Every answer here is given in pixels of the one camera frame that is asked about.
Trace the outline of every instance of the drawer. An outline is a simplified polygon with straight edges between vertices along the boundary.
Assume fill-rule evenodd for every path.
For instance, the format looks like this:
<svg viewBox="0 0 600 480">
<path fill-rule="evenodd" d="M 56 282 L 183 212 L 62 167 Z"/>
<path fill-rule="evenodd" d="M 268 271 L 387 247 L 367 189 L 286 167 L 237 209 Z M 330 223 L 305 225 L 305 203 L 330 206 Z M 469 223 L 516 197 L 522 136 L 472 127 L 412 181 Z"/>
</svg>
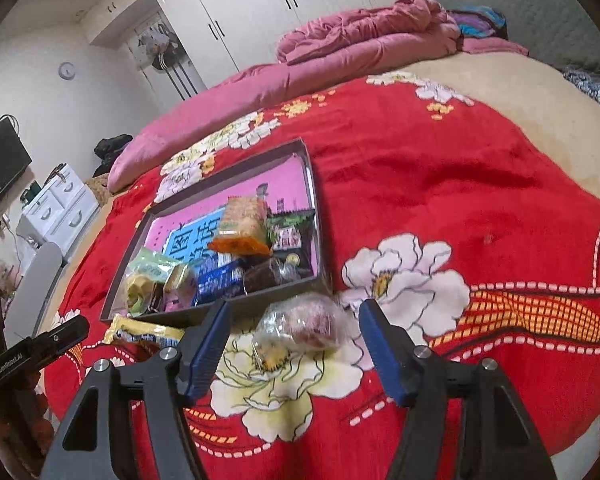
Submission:
<svg viewBox="0 0 600 480">
<path fill-rule="evenodd" d="M 25 216 L 33 228 L 44 236 L 62 216 L 63 211 L 64 207 L 60 201 L 47 189 L 35 198 Z"/>
<path fill-rule="evenodd" d="M 84 182 L 78 178 L 74 170 L 65 166 L 60 170 L 60 174 L 51 181 L 50 189 L 58 202 L 63 207 L 67 207 L 84 187 Z"/>
<path fill-rule="evenodd" d="M 60 247 L 62 254 L 66 256 L 69 248 L 97 208 L 98 202 L 95 195 L 91 189 L 83 186 L 75 202 L 65 211 L 62 219 L 45 234 L 45 239 Z"/>
</svg>

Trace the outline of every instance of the black snack package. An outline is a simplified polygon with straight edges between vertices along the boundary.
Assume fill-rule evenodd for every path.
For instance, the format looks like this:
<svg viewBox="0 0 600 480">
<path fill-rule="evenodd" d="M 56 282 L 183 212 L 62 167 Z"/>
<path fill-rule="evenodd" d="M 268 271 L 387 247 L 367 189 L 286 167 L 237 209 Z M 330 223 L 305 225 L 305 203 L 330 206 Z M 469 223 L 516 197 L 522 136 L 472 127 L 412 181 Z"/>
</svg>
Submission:
<svg viewBox="0 0 600 480">
<path fill-rule="evenodd" d="M 315 209 L 278 213 L 267 218 L 273 256 L 298 269 L 311 270 Z"/>
</svg>

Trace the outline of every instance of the screw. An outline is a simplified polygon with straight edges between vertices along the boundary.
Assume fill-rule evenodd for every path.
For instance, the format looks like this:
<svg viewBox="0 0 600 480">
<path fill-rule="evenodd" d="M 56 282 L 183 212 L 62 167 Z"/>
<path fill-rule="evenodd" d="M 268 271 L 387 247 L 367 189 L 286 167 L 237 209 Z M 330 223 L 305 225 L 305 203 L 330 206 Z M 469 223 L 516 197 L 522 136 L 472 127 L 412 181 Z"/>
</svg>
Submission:
<svg viewBox="0 0 600 480">
<path fill-rule="evenodd" d="M 418 359 L 426 359 L 426 358 L 430 357 L 430 355 L 432 354 L 432 352 L 431 352 L 431 348 L 429 348 L 428 346 L 419 345 L 419 346 L 416 346 L 416 348 L 413 349 L 413 354 Z"/>
<path fill-rule="evenodd" d="M 178 351 L 173 346 L 163 348 L 162 350 L 160 350 L 160 359 L 168 361 L 169 359 L 173 359 L 174 357 L 176 357 L 177 353 Z"/>
<path fill-rule="evenodd" d="M 490 372 L 493 372 L 498 367 L 496 359 L 491 359 L 490 357 L 485 357 L 480 364 L 482 365 L 482 368 Z"/>
<path fill-rule="evenodd" d="M 108 359 L 98 359 L 96 362 L 94 362 L 93 369 L 97 372 L 103 372 L 109 368 L 110 364 L 111 362 Z"/>
</svg>

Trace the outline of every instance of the blue snack package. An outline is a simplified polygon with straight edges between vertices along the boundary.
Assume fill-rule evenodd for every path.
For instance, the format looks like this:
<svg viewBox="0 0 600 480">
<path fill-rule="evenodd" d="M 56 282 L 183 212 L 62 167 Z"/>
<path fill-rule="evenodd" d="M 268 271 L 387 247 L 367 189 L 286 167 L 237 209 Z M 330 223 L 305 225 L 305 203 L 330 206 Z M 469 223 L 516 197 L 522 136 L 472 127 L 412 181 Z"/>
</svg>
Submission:
<svg viewBox="0 0 600 480">
<path fill-rule="evenodd" d="M 192 306 L 211 303 L 219 298 L 232 298 L 244 293 L 240 260 L 234 260 L 198 277 L 198 293 Z"/>
</svg>

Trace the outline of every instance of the pink blanket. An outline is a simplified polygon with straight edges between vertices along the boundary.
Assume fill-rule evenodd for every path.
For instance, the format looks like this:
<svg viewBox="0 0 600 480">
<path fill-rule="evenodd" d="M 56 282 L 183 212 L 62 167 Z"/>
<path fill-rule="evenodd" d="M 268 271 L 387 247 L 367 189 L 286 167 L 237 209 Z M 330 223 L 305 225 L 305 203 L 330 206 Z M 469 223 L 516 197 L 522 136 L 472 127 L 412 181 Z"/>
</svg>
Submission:
<svg viewBox="0 0 600 480">
<path fill-rule="evenodd" d="M 180 150 L 259 108 L 363 75 L 437 59 L 456 51 L 460 31 L 442 7 L 433 0 L 398 2 L 392 9 L 365 12 L 370 19 L 375 16 L 382 23 L 394 19 L 387 17 L 392 12 L 400 13 L 405 23 L 413 26 L 405 27 L 407 31 L 366 41 L 356 35 L 357 41 L 350 41 L 349 46 L 299 64 L 253 66 L 156 119 L 144 127 L 118 157 L 109 174 L 109 189 L 118 192 Z M 363 22 L 366 30 L 371 31 L 366 18 Z"/>
<path fill-rule="evenodd" d="M 393 7 L 347 10 L 285 34 L 276 56 L 292 65 L 387 34 L 425 32 L 443 21 L 446 12 L 436 0 L 396 0 Z"/>
</svg>

